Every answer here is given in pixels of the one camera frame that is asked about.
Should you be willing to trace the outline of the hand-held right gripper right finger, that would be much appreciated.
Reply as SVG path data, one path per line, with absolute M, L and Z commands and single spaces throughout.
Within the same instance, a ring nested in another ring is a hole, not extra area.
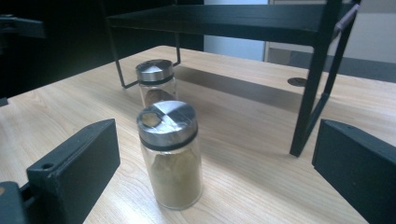
M 351 125 L 324 119 L 314 168 L 370 224 L 396 224 L 396 147 Z

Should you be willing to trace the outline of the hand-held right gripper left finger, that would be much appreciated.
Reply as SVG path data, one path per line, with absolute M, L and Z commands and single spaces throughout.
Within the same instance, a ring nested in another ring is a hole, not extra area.
M 114 119 L 90 124 L 27 169 L 34 224 L 81 224 L 120 165 Z

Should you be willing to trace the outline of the spice jar with tan powder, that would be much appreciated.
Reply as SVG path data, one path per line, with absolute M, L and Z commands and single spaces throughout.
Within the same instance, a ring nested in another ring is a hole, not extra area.
M 181 101 L 158 102 L 142 110 L 136 124 L 157 202 L 175 210 L 196 203 L 203 181 L 194 108 Z

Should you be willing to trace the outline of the spice jar with brown powder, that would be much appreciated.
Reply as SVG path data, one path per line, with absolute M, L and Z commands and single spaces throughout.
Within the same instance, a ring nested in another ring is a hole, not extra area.
M 177 99 L 173 63 L 165 59 L 149 60 L 135 68 L 144 107 Z

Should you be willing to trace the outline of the black metal shelf rack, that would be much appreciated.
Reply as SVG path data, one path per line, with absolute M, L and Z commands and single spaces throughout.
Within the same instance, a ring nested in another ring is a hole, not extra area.
M 180 5 L 155 7 L 106 18 L 114 28 L 214 35 L 309 46 L 313 49 L 290 147 L 298 157 L 326 105 L 361 0 L 309 5 Z

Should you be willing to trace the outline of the round dark table grommet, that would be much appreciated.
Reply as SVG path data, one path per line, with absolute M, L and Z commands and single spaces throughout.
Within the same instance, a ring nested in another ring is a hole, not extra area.
M 306 85 L 306 79 L 302 77 L 292 77 L 288 79 L 288 83 L 294 87 L 304 87 Z

